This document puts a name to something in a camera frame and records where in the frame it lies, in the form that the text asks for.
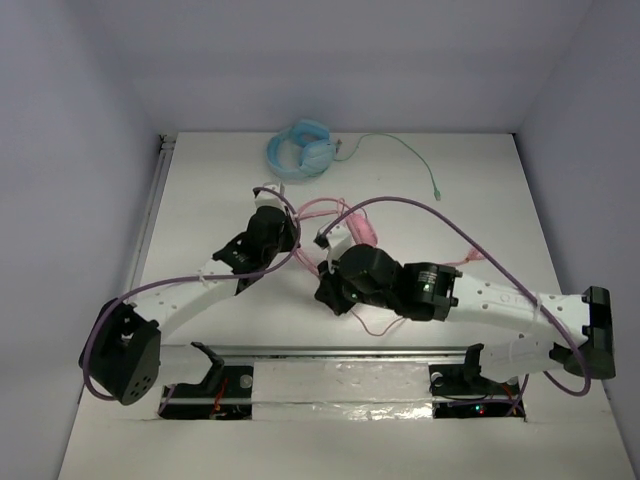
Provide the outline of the pink headphones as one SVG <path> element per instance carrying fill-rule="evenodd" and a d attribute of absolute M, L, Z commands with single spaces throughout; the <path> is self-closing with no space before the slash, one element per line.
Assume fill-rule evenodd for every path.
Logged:
<path fill-rule="evenodd" d="M 346 217 L 345 222 L 355 244 L 377 246 L 377 234 L 366 215 L 352 213 Z"/>

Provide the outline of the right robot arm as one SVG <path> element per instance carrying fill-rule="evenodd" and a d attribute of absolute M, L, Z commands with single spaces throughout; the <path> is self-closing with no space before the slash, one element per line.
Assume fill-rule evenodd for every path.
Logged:
<path fill-rule="evenodd" d="M 507 343 L 467 348 L 461 378 L 472 392 L 557 369 L 596 380 L 616 375 L 610 294 L 604 288 L 579 295 L 523 293 L 448 265 L 401 264 L 365 244 L 327 258 L 317 269 L 315 298 L 336 315 L 362 304 L 412 321 L 477 323 L 517 333 Z"/>

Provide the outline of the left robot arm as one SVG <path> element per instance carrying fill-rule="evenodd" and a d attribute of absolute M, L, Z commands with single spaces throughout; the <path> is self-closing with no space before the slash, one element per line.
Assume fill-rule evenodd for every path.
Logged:
<path fill-rule="evenodd" d="M 300 227 L 285 207 L 260 206 L 245 231 L 190 277 L 157 281 L 107 302 L 79 358 L 87 390 L 96 398 L 132 405 L 154 385 L 215 392 L 222 360 L 193 340 L 171 349 L 164 341 L 215 304 L 231 299 L 290 258 Z"/>

